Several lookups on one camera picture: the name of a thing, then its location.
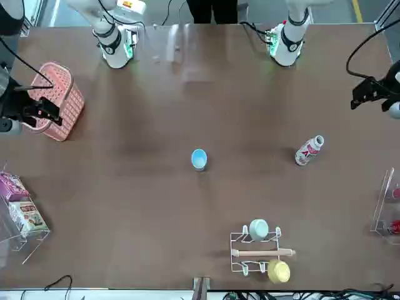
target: acrylic stand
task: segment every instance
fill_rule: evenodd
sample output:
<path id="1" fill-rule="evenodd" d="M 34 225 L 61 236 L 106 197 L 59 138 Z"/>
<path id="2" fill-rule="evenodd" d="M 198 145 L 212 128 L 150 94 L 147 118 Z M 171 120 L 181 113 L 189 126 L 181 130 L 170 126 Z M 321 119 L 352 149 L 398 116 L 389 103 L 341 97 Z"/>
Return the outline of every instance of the acrylic stand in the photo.
<path id="1" fill-rule="evenodd" d="M 39 211 L 33 200 L 29 200 Z M 26 237 L 22 236 L 11 219 L 7 201 L 0 195 L 0 268 L 26 263 L 50 234 L 49 226 L 43 222 L 47 229 L 31 231 Z"/>
<path id="2" fill-rule="evenodd" d="M 400 177 L 394 168 L 383 177 L 370 231 L 378 233 L 393 245 L 400 244 L 400 234 L 391 233 L 391 224 L 400 221 Z"/>

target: white bottle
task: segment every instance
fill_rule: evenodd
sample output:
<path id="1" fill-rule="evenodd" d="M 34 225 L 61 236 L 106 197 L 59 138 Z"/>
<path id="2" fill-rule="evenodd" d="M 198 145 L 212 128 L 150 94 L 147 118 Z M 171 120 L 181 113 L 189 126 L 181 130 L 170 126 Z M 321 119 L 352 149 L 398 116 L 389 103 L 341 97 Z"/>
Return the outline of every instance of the white bottle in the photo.
<path id="1" fill-rule="evenodd" d="M 306 141 L 306 143 L 297 150 L 294 156 L 297 164 L 299 166 L 305 166 L 312 161 L 317 156 L 323 144 L 324 138 L 322 136 L 316 136 Z"/>

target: person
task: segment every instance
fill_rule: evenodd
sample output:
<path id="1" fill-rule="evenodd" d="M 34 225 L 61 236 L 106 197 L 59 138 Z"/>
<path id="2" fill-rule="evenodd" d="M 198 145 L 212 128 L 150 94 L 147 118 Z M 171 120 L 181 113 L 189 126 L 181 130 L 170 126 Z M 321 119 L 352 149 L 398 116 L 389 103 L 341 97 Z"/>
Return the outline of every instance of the person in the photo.
<path id="1" fill-rule="evenodd" d="M 217 24 L 238 22 L 238 0 L 187 0 L 190 13 L 196 24 L 211 22 L 211 10 Z"/>

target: pink basket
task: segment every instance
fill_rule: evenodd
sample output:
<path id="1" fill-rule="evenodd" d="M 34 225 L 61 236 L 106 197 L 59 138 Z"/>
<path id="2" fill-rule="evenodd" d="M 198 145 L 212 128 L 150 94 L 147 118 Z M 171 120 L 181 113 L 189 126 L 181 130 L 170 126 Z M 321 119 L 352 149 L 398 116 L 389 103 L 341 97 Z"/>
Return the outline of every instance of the pink basket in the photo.
<path id="1" fill-rule="evenodd" d="M 40 68 L 40 72 L 54 84 L 52 89 L 33 89 L 28 91 L 31 98 L 39 100 L 46 97 L 60 108 L 62 126 L 47 119 L 37 119 L 36 127 L 28 127 L 34 133 L 44 133 L 57 141 L 64 141 L 76 120 L 78 120 L 84 106 L 84 99 L 79 89 L 74 84 L 73 76 L 69 69 L 55 62 L 47 62 Z M 49 83 L 40 75 L 36 75 L 33 86 L 47 86 Z"/>

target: wire rack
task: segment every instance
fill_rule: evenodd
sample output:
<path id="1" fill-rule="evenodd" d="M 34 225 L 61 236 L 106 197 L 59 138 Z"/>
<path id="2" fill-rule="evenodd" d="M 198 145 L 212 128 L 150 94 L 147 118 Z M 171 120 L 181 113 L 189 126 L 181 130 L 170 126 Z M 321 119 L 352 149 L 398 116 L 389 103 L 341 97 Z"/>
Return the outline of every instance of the wire rack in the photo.
<path id="1" fill-rule="evenodd" d="M 276 227 L 275 231 L 268 232 L 268 235 L 263 241 L 255 241 L 251 238 L 249 234 L 249 228 L 247 225 L 243 225 L 242 232 L 231 232 L 231 271 L 237 273 L 243 273 L 244 276 L 248 276 L 249 272 L 261 272 L 265 273 L 267 270 L 268 261 L 252 261 L 243 260 L 234 261 L 234 256 L 232 250 L 235 249 L 234 243 L 274 243 L 274 247 L 279 250 L 279 238 L 282 236 L 281 228 Z"/>

